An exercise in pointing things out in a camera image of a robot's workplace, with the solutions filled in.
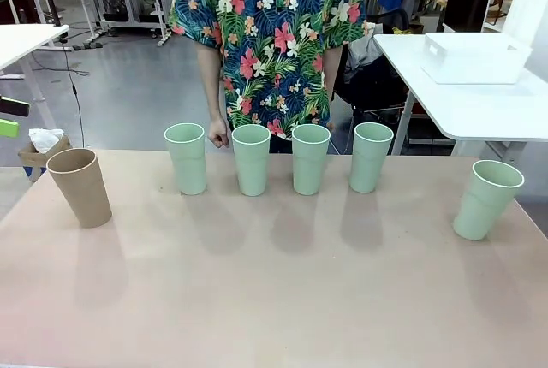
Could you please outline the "person's right hand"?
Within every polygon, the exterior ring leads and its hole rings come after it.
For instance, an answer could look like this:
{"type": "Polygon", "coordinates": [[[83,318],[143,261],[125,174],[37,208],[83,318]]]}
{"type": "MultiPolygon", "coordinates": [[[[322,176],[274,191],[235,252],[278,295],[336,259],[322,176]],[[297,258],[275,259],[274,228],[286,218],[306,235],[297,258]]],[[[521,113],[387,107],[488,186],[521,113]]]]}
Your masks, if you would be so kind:
{"type": "Polygon", "coordinates": [[[229,147],[229,133],[225,120],[221,116],[211,119],[208,139],[217,147],[229,147]]]}

